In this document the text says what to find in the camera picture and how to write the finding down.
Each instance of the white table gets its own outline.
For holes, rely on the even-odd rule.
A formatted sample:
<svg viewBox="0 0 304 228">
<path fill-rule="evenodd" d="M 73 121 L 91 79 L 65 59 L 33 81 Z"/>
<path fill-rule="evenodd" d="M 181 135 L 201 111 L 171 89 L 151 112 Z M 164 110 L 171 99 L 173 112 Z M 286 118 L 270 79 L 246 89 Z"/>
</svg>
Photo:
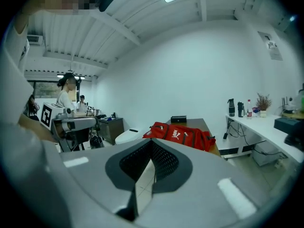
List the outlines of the white table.
<svg viewBox="0 0 304 228">
<path fill-rule="evenodd" d="M 286 156 L 295 160 L 297 163 L 303 162 L 304 153 L 299 149 L 284 143 L 287 134 L 274 128 L 275 119 L 280 118 L 279 116 L 268 115 L 267 117 L 263 118 L 263 117 L 246 117 L 246 116 L 238 117 L 238 116 L 229 116 L 228 114 L 226 114 L 226 117 L 243 125 L 247 129 L 252 130 L 257 135 L 261 136 L 262 138 L 273 144 Z"/>
</svg>

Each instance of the flower pot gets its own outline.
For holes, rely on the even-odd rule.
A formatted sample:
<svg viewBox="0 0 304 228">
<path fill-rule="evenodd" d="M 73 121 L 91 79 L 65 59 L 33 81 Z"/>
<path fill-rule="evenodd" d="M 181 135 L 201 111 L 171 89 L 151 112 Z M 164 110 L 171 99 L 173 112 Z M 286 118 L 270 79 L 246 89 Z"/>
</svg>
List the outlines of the flower pot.
<svg viewBox="0 0 304 228">
<path fill-rule="evenodd" d="M 266 114 L 266 111 L 260 111 L 260 117 L 266 117 L 267 114 Z"/>
</svg>

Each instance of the cabinet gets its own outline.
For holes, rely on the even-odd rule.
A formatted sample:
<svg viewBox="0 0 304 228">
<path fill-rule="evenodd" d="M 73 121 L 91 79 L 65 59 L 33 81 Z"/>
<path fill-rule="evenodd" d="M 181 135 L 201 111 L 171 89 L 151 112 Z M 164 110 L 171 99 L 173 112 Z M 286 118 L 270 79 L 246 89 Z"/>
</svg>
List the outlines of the cabinet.
<svg viewBox="0 0 304 228">
<path fill-rule="evenodd" d="M 124 132 L 123 124 L 123 118 L 116 118 L 111 121 L 99 120 L 100 131 L 98 134 L 114 145 L 115 139 Z"/>
</svg>

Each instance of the air vent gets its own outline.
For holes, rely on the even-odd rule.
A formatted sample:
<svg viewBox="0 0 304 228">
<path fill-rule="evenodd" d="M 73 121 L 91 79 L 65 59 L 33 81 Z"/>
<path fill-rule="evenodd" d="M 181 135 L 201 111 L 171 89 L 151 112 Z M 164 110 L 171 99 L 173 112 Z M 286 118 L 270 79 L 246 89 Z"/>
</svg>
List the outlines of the air vent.
<svg viewBox="0 0 304 228">
<path fill-rule="evenodd" d="M 43 36 L 28 35 L 27 36 L 30 45 L 41 46 L 43 42 Z"/>
</svg>

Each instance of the black water bottle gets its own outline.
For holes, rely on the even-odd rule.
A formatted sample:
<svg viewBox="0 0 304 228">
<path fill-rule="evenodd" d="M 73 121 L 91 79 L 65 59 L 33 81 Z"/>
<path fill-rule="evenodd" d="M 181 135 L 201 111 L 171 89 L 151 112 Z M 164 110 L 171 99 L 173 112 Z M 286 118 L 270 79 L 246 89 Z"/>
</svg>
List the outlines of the black water bottle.
<svg viewBox="0 0 304 228">
<path fill-rule="evenodd" d="M 238 117 L 243 117 L 243 116 L 242 116 L 243 103 L 238 102 L 237 105 L 238 105 L 238 106 L 237 106 Z"/>
<path fill-rule="evenodd" d="M 228 100 L 227 103 L 229 103 L 229 116 L 234 116 L 234 113 L 235 113 L 235 108 L 234 108 L 234 102 L 233 102 L 234 99 L 230 99 Z"/>
</svg>

